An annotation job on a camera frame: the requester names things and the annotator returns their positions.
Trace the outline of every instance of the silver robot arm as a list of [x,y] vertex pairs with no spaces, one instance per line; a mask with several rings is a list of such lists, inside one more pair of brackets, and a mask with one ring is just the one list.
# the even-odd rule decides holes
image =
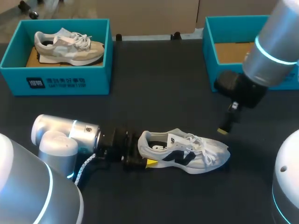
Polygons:
[[266,87],[280,84],[299,59],[299,1],[281,0],[243,63],[244,74]]
[[214,86],[232,99],[218,131],[228,133],[238,122],[242,107],[254,108],[271,86],[280,84],[299,59],[299,0],[281,0],[254,47],[243,62],[243,74],[225,71]]

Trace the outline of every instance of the open box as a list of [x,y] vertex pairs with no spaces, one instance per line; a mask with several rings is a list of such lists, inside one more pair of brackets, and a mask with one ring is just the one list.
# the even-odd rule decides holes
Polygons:
[[[203,53],[212,91],[215,79],[224,71],[243,73],[242,62],[268,16],[207,17],[203,31]],[[298,90],[298,66],[271,90]]]
[[[26,67],[34,34],[54,34],[61,28],[92,36],[105,45],[102,65]],[[112,69],[113,41],[108,19],[20,21],[0,64],[0,71],[15,96],[107,95]]]

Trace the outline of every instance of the sneaker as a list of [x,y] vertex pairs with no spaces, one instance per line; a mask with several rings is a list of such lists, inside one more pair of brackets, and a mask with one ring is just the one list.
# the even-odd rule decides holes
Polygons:
[[91,64],[104,55],[104,45],[90,40],[91,36],[61,29],[56,34],[36,32],[34,43],[40,63]]
[[165,133],[145,131],[138,141],[140,155],[158,161],[153,168],[179,167],[189,174],[202,174],[222,166],[230,157],[227,148],[219,141],[179,129]]

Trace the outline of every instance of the logo on box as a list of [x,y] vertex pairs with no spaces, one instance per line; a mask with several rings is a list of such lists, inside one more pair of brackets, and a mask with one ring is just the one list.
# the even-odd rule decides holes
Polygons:
[[42,78],[26,78],[31,89],[44,89],[45,84]]

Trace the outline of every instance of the beige sneaker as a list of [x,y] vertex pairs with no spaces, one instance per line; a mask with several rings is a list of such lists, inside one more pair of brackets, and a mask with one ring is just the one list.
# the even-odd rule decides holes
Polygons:
[[63,28],[56,34],[36,32],[34,42],[40,54],[39,62],[63,62],[75,66],[91,64],[104,55],[105,49],[102,43],[91,41],[90,37]]

